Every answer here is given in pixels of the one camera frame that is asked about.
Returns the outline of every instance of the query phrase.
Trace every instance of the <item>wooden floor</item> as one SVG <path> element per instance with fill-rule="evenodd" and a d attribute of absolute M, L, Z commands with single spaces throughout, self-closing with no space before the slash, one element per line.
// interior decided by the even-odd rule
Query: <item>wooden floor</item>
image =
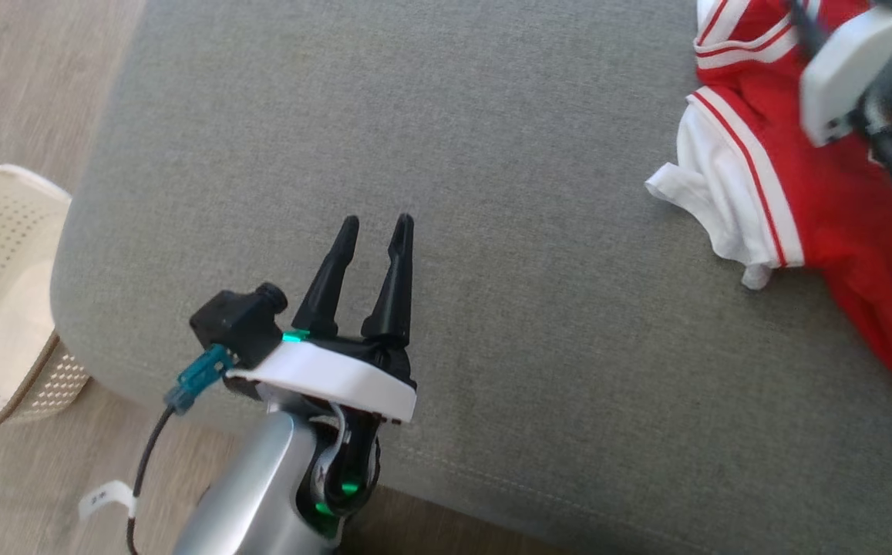
<path fill-rule="evenodd" d="M 75 189 L 106 94 L 145 0 L 0 0 L 0 162 Z M 131 481 L 157 414 L 90 383 L 57 417 L 0 428 L 0 555 L 125 553 L 125 513 L 88 523 L 76 503 L 112 479 Z M 238 439 L 172 419 L 154 451 L 138 546 L 170 552 L 199 495 Z M 544 555 L 555 549 L 382 489 L 355 520 L 344 553 Z"/>

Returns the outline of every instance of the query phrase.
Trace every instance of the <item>gray sofa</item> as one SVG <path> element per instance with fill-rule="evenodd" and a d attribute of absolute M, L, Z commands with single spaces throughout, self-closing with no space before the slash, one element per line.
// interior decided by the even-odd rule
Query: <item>gray sofa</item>
<path fill-rule="evenodd" d="M 66 222 L 62 338 L 157 406 L 189 315 L 262 281 L 300 302 L 347 214 L 358 330 L 409 211 L 419 403 L 383 484 L 578 551 L 892 553 L 892 375 L 815 274 L 745 291 L 644 190 L 694 34 L 692 1 L 150 0 Z"/>

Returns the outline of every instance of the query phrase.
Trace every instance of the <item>white plastic basket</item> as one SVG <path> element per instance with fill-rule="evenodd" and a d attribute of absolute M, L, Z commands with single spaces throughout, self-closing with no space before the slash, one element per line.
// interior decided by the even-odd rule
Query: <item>white plastic basket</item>
<path fill-rule="evenodd" d="M 0 424 L 55 414 L 86 384 L 59 344 L 48 299 L 70 201 L 36 173 L 0 166 Z"/>

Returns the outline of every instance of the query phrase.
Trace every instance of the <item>green led light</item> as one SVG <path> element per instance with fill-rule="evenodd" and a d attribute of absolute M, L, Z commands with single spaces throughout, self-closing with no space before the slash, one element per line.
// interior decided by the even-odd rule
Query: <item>green led light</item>
<path fill-rule="evenodd" d="M 316 503 L 315 510 L 318 510 L 320 513 L 323 514 L 328 514 L 329 516 L 335 516 L 335 514 L 332 513 L 332 510 L 329 510 L 328 506 L 326 506 L 325 503 Z"/>
<path fill-rule="evenodd" d="M 288 343 L 298 343 L 308 337 L 308 330 L 291 330 L 285 331 L 281 336 L 281 341 Z"/>

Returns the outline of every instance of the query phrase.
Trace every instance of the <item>perforated basket side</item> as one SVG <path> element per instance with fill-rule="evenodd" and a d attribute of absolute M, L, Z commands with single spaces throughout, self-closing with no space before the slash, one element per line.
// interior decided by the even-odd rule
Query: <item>perforated basket side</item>
<path fill-rule="evenodd" d="M 87 380 L 86 369 L 65 345 L 58 343 L 6 424 L 31 422 L 62 411 L 76 400 Z"/>
<path fill-rule="evenodd" d="M 31 368 L 30 372 L 27 372 L 27 375 L 24 376 L 22 383 L 15 391 L 15 394 L 12 395 L 11 399 L 8 400 L 8 403 L 5 404 L 4 408 L 0 410 L 0 425 L 15 411 L 17 407 L 22 404 L 24 397 L 27 396 L 27 393 L 34 386 L 34 383 L 37 382 L 38 376 L 40 376 L 41 368 L 44 368 L 45 362 L 48 361 L 52 352 L 55 351 L 55 346 L 59 344 L 58 336 L 53 335 L 51 340 L 48 341 L 48 344 L 45 345 L 43 351 L 41 351 L 41 355 L 38 356 L 38 362 L 36 365 Z"/>

